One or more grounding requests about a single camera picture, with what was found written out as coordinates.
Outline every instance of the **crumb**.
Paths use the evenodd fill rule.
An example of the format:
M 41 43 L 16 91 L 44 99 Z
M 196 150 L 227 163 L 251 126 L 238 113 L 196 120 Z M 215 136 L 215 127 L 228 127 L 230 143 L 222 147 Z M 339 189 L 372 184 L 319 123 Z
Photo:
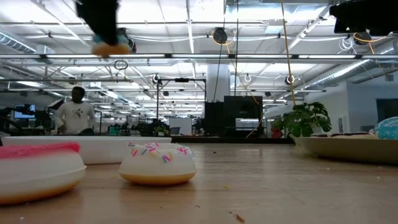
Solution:
M 240 222 L 244 223 L 244 218 L 242 218 L 242 216 L 240 216 L 238 214 L 235 214 L 235 217 L 236 217 L 237 220 L 239 220 Z

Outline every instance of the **desk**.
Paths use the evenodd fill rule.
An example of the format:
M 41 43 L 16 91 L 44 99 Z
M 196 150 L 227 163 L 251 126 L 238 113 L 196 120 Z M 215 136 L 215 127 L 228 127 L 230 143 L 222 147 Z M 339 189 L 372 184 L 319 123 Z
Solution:
M 0 207 L 0 223 L 397 223 L 398 167 L 317 159 L 292 146 L 187 144 L 198 173 L 172 187 L 131 185 L 89 166 L 69 193 Z

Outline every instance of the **toy donut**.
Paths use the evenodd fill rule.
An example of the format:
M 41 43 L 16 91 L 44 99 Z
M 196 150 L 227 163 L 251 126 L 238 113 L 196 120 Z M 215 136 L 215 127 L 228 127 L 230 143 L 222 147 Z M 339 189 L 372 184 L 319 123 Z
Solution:
M 93 37 L 95 45 L 93 46 L 92 53 L 95 55 L 101 55 L 108 57 L 109 55 L 124 55 L 129 54 L 130 48 L 127 44 L 128 40 L 122 35 L 118 36 L 119 44 L 110 46 L 102 41 L 102 38 L 98 35 Z
M 76 186 L 86 166 L 77 143 L 0 147 L 0 204 L 57 195 Z
M 144 185 L 182 184 L 195 176 L 197 169 L 189 148 L 176 145 L 173 149 L 167 149 L 162 148 L 162 144 L 156 145 L 130 144 L 132 151 L 120 165 L 120 176 Z

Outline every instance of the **person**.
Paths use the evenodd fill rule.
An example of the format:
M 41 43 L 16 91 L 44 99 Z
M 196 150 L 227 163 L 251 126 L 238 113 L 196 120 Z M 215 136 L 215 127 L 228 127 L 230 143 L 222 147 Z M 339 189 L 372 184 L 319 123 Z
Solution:
M 79 86 L 72 89 L 72 102 L 59 107 L 55 114 L 55 122 L 63 134 L 80 134 L 94 126 L 94 109 L 83 102 L 85 89 Z

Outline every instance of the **pink frosting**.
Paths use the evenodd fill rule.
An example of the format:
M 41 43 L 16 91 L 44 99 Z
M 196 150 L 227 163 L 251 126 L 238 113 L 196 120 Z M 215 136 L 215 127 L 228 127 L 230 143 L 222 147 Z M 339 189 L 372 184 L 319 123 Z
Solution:
M 0 159 L 34 157 L 62 151 L 79 152 L 79 149 L 80 145 L 75 142 L 31 146 L 3 146 L 0 147 Z

